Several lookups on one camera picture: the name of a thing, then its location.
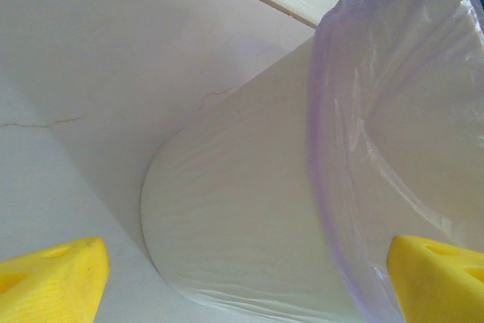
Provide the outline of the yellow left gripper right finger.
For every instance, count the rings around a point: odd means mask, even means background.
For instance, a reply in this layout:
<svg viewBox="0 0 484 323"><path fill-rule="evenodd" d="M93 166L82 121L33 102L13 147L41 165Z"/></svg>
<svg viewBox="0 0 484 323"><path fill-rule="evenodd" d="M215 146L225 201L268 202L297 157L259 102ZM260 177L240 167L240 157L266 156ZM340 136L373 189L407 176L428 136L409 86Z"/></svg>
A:
<svg viewBox="0 0 484 323"><path fill-rule="evenodd" d="M484 253L397 235L386 268L405 323L484 323Z"/></svg>

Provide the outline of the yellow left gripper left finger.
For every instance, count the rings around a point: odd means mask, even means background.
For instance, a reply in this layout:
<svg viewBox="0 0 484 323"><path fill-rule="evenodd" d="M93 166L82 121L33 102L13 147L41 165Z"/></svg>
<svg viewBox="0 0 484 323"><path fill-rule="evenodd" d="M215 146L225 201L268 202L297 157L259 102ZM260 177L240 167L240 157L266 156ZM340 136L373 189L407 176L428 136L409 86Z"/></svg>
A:
<svg viewBox="0 0 484 323"><path fill-rule="evenodd" d="M109 272L97 237L0 261L0 323L94 323Z"/></svg>

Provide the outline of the purple plastic bin liner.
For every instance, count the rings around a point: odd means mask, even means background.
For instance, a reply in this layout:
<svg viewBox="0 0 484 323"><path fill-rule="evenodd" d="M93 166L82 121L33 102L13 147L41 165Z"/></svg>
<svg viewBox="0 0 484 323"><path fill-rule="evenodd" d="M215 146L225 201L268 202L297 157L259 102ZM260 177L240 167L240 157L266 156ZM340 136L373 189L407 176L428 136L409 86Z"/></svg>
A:
<svg viewBox="0 0 484 323"><path fill-rule="evenodd" d="M484 8L339 0L313 38L309 175L324 236L367 323L403 323L395 235L484 250Z"/></svg>

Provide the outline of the white plastic bin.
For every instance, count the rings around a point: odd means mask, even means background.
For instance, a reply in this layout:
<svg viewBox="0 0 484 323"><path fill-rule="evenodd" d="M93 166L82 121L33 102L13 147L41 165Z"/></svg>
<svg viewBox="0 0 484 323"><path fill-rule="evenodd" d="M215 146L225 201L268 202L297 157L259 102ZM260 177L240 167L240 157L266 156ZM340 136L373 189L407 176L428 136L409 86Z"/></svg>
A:
<svg viewBox="0 0 484 323"><path fill-rule="evenodd" d="M141 227L169 285L277 323L403 323L385 267L398 195L367 132L391 51L316 36L160 147Z"/></svg>

